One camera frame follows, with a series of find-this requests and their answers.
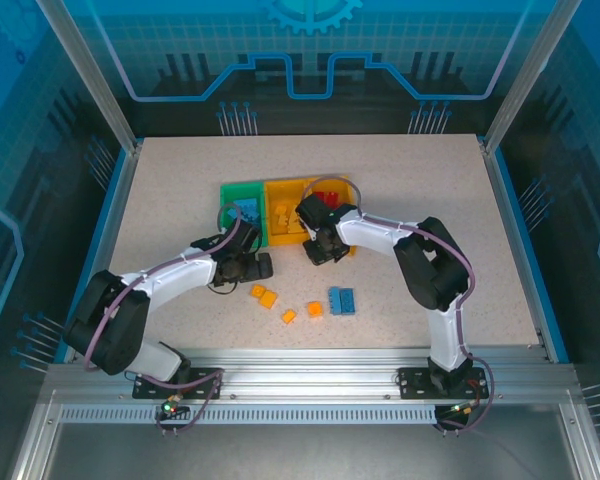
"gear logo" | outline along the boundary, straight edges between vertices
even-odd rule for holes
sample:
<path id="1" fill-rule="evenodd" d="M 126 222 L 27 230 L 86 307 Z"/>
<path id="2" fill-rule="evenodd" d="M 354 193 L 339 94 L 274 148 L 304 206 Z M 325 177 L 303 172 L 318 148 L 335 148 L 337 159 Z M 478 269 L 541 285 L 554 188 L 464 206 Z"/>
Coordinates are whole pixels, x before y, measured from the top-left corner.
<path id="1" fill-rule="evenodd" d="M 362 0 L 262 0 L 262 5 L 280 28 L 313 35 L 316 30 L 327 33 L 329 28 L 340 28 L 341 20 L 351 20 L 353 9 L 362 7 Z"/>
<path id="2" fill-rule="evenodd" d="M 34 0 L 0 0 L 0 30 L 16 47 L 23 48 L 38 30 Z"/>

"glass panel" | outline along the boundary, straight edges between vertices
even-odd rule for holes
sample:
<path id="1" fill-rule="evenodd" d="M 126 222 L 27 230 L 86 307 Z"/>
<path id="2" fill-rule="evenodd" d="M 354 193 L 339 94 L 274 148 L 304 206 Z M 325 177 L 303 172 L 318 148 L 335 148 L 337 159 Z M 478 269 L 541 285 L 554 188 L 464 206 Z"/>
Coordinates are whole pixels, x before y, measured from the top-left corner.
<path id="1" fill-rule="evenodd" d="M 599 384 L 600 0 L 582 2 L 502 152 L 567 352 Z"/>
<path id="2" fill-rule="evenodd" d="M 139 135 L 484 133 L 553 0 L 69 0 Z"/>
<path id="3" fill-rule="evenodd" d="M 0 478 L 57 348 L 55 323 L 67 317 L 119 150 L 35 2 L 1 1 Z"/>

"orange block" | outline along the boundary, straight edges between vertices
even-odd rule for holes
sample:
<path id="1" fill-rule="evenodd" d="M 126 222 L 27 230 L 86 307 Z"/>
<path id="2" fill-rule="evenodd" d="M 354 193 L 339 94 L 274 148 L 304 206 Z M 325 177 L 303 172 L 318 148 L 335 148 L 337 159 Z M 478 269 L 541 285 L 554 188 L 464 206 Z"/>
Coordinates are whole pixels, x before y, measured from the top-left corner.
<path id="1" fill-rule="evenodd" d="M 296 318 L 296 312 L 293 310 L 287 310 L 282 314 L 282 321 L 287 325 L 293 322 L 293 319 Z"/>
<path id="2" fill-rule="evenodd" d="M 320 302 L 310 302 L 307 308 L 309 310 L 309 318 L 321 317 L 323 314 L 322 304 Z"/>
<path id="3" fill-rule="evenodd" d="M 271 308 L 273 307 L 273 304 L 276 303 L 277 298 L 277 293 L 267 290 L 262 294 L 262 297 L 260 297 L 260 305 L 265 308 Z"/>
<path id="4" fill-rule="evenodd" d="M 256 297 L 256 298 L 261 298 L 262 295 L 264 295 L 264 292 L 266 292 L 267 289 L 264 288 L 262 285 L 254 285 L 253 288 L 251 289 L 251 295 Z"/>

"cable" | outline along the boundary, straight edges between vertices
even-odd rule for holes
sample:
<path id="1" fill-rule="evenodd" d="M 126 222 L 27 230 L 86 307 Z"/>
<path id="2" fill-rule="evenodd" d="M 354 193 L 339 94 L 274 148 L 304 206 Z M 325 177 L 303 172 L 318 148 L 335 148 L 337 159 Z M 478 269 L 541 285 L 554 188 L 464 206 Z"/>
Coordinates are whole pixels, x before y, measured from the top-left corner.
<path id="1" fill-rule="evenodd" d="M 211 374 L 212 377 L 215 377 L 214 380 L 213 380 L 213 385 L 211 386 L 211 390 L 209 391 L 209 394 L 207 395 L 207 398 L 205 398 L 204 403 L 200 407 L 200 410 L 198 410 L 198 412 L 194 415 L 194 417 L 191 419 L 191 421 L 189 423 L 187 423 L 185 425 L 182 425 L 181 427 L 173 427 L 172 430 L 173 430 L 174 434 L 177 434 L 177 432 L 184 432 L 185 430 L 190 429 L 191 427 L 193 427 L 193 425 L 198 420 L 200 420 L 200 418 L 204 414 L 204 411 L 209 406 L 209 402 L 211 401 L 211 397 L 213 397 L 213 394 L 216 392 L 216 389 L 222 383 L 222 373 L 223 373 L 222 370 L 218 370 L 218 371 L 214 372 L 213 374 Z M 160 417 L 159 416 L 156 416 L 156 427 L 158 427 L 160 430 L 162 430 L 162 434 L 163 435 L 170 430 L 170 429 L 164 428 L 164 426 L 160 422 Z"/>
<path id="2" fill-rule="evenodd" d="M 446 423 L 447 425 L 456 427 L 456 429 L 459 431 L 466 430 L 466 428 L 464 428 L 461 423 L 454 422 L 453 420 L 442 420 L 442 423 Z M 446 430 L 444 430 L 444 428 L 441 425 L 434 425 L 434 427 L 438 431 L 446 432 Z M 473 433 L 484 438 L 485 440 L 488 440 L 488 441 L 493 442 L 496 445 L 498 445 L 503 451 L 505 451 L 507 454 L 509 454 L 509 456 L 513 459 L 513 461 L 516 462 L 518 464 L 518 466 L 520 466 L 520 468 L 522 468 L 525 472 L 527 472 L 532 478 L 535 478 L 536 480 L 542 480 L 539 475 L 537 475 L 533 470 L 531 470 L 531 468 L 528 467 L 524 463 L 524 461 L 513 452 L 513 450 L 511 450 L 504 443 L 502 443 L 499 438 L 497 438 L 494 435 L 489 435 L 487 433 L 481 432 L 480 430 L 477 430 L 477 429 L 474 429 L 472 431 L 473 431 Z"/>
<path id="3" fill-rule="evenodd" d="M 231 290 L 229 290 L 228 292 L 220 292 L 218 290 L 215 290 L 210 284 L 207 284 L 207 288 L 209 290 L 211 290 L 213 293 L 217 293 L 218 295 L 229 295 L 230 293 L 235 292 L 237 287 L 238 287 L 238 282 L 235 282 L 233 284 L 233 288 Z"/>
<path id="4" fill-rule="evenodd" d="M 360 193 L 360 189 L 358 188 L 358 186 L 355 183 L 353 183 L 348 178 L 343 178 L 343 177 L 340 177 L 337 175 L 326 175 L 324 177 L 320 177 L 320 178 L 314 180 L 313 182 L 311 182 L 309 185 L 307 185 L 307 188 L 305 188 L 304 191 L 302 192 L 302 198 L 304 199 L 307 196 L 307 193 L 309 193 L 309 191 L 311 190 L 311 188 L 314 185 L 322 182 L 323 180 L 340 180 L 340 181 L 346 183 L 347 185 L 349 185 L 351 188 L 353 188 L 353 190 L 356 192 L 356 199 L 357 199 L 356 208 L 358 210 L 358 215 L 360 215 L 360 217 L 363 220 L 367 220 L 370 223 L 375 223 L 376 225 L 389 227 L 389 228 L 395 228 L 397 230 L 405 230 L 405 231 L 420 235 L 423 238 L 425 238 L 426 240 L 430 240 L 430 241 L 438 244 L 445 250 L 447 250 L 451 255 L 453 255 L 462 264 L 462 266 L 467 271 L 467 274 L 469 275 L 469 287 L 467 288 L 467 291 L 456 302 L 456 331 L 458 333 L 458 342 L 460 344 L 460 351 L 462 352 L 462 354 L 465 357 L 467 357 L 468 359 L 470 359 L 474 362 L 478 362 L 484 366 L 484 369 L 487 371 L 487 374 L 489 376 L 489 383 L 491 386 L 490 391 L 489 391 L 489 398 L 487 399 L 487 404 L 486 404 L 484 410 L 482 411 L 482 413 L 480 414 L 480 416 L 476 420 L 474 420 L 471 425 L 467 425 L 466 427 L 464 427 L 462 429 L 463 431 L 473 430 L 476 426 L 478 426 L 484 420 L 486 414 L 491 409 L 491 405 L 493 404 L 493 400 L 495 398 L 496 381 L 495 381 L 495 377 L 493 375 L 493 370 L 491 370 L 491 366 L 484 359 L 482 359 L 480 357 L 476 357 L 472 353 L 467 351 L 467 348 L 464 344 L 464 333 L 462 330 L 462 305 L 469 298 L 469 296 L 471 296 L 471 294 L 473 293 L 473 291 L 476 288 L 476 276 L 475 276 L 475 273 L 473 272 L 473 268 L 471 267 L 471 264 L 466 259 L 466 257 L 462 253 L 460 253 L 457 249 L 455 249 L 454 247 L 449 245 L 444 240 L 436 237 L 435 235 L 433 235 L 429 232 L 425 232 L 424 230 L 422 230 L 420 228 L 417 228 L 417 227 L 414 227 L 414 226 L 411 226 L 411 225 L 408 225 L 408 224 L 405 224 L 402 222 L 394 222 L 391 220 L 381 219 L 381 218 L 373 217 L 369 214 L 364 213 L 362 211 L 362 194 Z"/>
<path id="5" fill-rule="evenodd" d="M 220 211 L 218 212 L 218 215 L 221 216 L 222 213 L 227 209 L 227 208 L 235 208 L 236 209 L 236 223 L 233 226 L 233 229 L 231 230 L 231 232 L 229 233 L 229 235 L 227 235 L 227 237 L 221 241 L 220 243 L 218 243 L 217 245 L 215 245 L 214 247 L 210 248 L 209 250 L 204 250 L 204 251 L 199 251 L 199 252 L 195 252 L 191 255 L 181 255 L 179 257 L 173 258 L 171 260 L 168 260 L 164 263 L 161 263 L 159 265 L 156 265 L 155 267 L 149 269 L 146 273 L 144 273 L 143 275 L 138 275 L 138 278 L 136 278 L 135 280 L 133 280 L 131 283 L 129 283 L 129 285 L 127 285 L 127 287 L 122 290 L 122 292 L 120 292 L 118 294 L 118 296 L 113 300 L 113 302 L 111 303 L 111 305 L 109 305 L 109 307 L 105 310 L 104 315 L 102 316 L 102 320 L 100 320 L 100 324 L 98 325 L 98 327 L 96 328 L 95 333 L 93 334 L 93 337 L 91 337 L 91 341 L 89 342 L 89 346 L 87 347 L 87 351 L 84 355 L 84 369 L 90 372 L 94 372 L 99 370 L 99 367 L 91 367 L 90 363 L 91 363 L 91 356 L 93 355 L 93 351 L 95 350 L 95 347 L 98 343 L 98 341 L 100 340 L 100 336 L 102 335 L 102 332 L 104 331 L 104 328 L 107 326 L 107 323 L 109 322 L 109 319 L 111 318 L 111 315 L 113 315 L 113 312 L 116 311 L 116 309 L 118 308 L 118 306 L 120 305 L 120 303 L 122 303 L 122 300 L 124 300 L 124 298 L 129 294 L 129 292 L 131 292 L 131 290 L 133 290 L 135 287 L 137 287 L 138 285 L 140 285 L 142 282 L 144 282 L 147 278 L 149 278 L 151 275 L 165 269 L 168 267 L 171 267 L 173 265 L 177 265 L 181 262 L 189 262 L 191 260 L 194 260 L 196 258 L 205 256 L 205 255 L 209 255 L 211 253 L 217 252 L 218 250 L 220 250 L 221 248 L 223 248 L 226 244 L 228 244 L 231 239 L 234 237 L 234 235 L 237 233 L 238 228 L 240 227 L 240 222 L 242 221 L 242 211 L 240 210 L 240 207 L 234 203 L 226 203 L 224 204 L 221 208 Z"/>

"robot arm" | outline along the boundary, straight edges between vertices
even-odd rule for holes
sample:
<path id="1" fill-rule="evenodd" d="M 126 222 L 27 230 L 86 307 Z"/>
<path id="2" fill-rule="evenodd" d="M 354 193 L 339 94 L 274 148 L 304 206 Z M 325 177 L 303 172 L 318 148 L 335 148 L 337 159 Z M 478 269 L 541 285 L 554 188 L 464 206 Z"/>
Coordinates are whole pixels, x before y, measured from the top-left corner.
<path id="1" fill-rule="evenodd" d="M 440 391 L 448 392 L 472 367 L 461 348 L 456 320 L 456 303 L 467 291 L 468 273 L 447 250 L 399 227 L 407 225 L 431 233 L 460 251 L 444 225 L 432 217 L 420 224 L 370 219 L 361 216 L 353 205 L 332 210 L 316 195 L 305 198 L 296 211 L 311 237 L 304 248 L 315 265 L 339 261 L 352 246 L 395 255 L 409 292 L 426 309 L 432 382 Z"/>
<path id="2" fill-rule="evenodd" d="M 160 381 L 174 379 L 183 367 L 188 369 L 188 360 L 171 347 L 144 338 L 147 316 L 192 288 L 271 277 L 271 257 L 249 253 L 259 235 L 252 225 L 241 222 L 231 240 L 213 253 L 204 252 L 211 251 L 226 234 L 198 240 L 177 257 L 148 270 L 122 276 L 107 270 L 96 273 L 64 331 L 65 342 L 84 355 L 105 310 L 120 292 L 144 277 L 114 311 L 91 360 L 109 375 L 130 371 Z"/>

